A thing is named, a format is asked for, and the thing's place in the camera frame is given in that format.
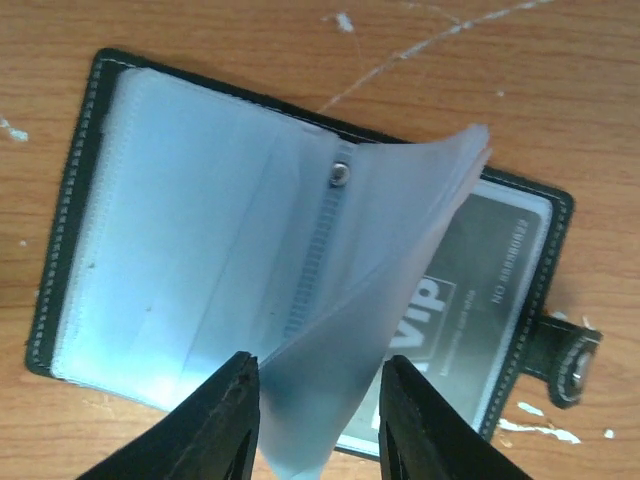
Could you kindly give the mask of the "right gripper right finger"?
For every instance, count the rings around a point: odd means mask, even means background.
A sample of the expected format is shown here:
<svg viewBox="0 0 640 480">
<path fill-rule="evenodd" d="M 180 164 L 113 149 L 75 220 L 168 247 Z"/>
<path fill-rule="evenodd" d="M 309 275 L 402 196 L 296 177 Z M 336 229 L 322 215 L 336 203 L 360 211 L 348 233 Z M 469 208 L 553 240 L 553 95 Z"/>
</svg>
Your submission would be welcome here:
<svg viewBox="0 0 640 480">
<path fill-rule="evenodd" d="M 400 479 L 527 479 L 404 356 L 383 365 L 379 397 L 381 476 Z"/>
</svg>

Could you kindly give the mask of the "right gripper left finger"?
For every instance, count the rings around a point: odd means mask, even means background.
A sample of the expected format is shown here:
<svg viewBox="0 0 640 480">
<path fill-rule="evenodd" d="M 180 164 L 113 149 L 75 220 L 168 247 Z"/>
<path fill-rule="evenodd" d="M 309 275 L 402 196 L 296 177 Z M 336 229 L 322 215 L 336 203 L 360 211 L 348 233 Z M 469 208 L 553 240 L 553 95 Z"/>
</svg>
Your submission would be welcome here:
<svg viewBox="0 0 640 480">
<path fill-rule="evenodd" d="M 238 352 L 164 419 L 82 479 L 249 479 L 260 422 L 257 359 Z"/>
</svg>

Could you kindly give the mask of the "black VIP card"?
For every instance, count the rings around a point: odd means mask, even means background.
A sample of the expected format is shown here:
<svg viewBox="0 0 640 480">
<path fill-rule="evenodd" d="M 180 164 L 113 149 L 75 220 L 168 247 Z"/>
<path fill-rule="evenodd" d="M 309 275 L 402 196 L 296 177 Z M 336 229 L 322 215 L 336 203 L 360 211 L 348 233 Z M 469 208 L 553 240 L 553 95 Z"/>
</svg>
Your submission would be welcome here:
<svg viewBox="0 0 640 480">
<path fill-rule="evenodd" d="M 388 354 L 480 428 L 549 231 L 550 201 L 484 184 L 455 214 Z"/>
</svg>

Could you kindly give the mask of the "black card holder wallet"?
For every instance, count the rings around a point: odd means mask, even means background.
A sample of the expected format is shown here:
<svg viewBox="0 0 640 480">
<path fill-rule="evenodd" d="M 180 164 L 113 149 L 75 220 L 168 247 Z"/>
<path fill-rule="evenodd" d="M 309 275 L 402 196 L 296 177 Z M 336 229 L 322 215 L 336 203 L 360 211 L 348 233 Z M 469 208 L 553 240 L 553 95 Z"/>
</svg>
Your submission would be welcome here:
<svg viewBox="0 0 640 480">
<path fill-rule="evenodd" d="M 406 143 L 102 49 L 26 366 L 166 417 L 248 352 L 259 374 L 255 456 L 279 478 L 317 479 L 334 451 L 380 464 L 391 340 L 455 214 L 490 184 L 550 201 L 552 216 L 480 428 L 464 421 L 490 443 L 521 374 L 572 407 L 602 339 L 544 311 L 574 202 L 490 168 L 489 155 L 484 125 Z"/>
</svg>

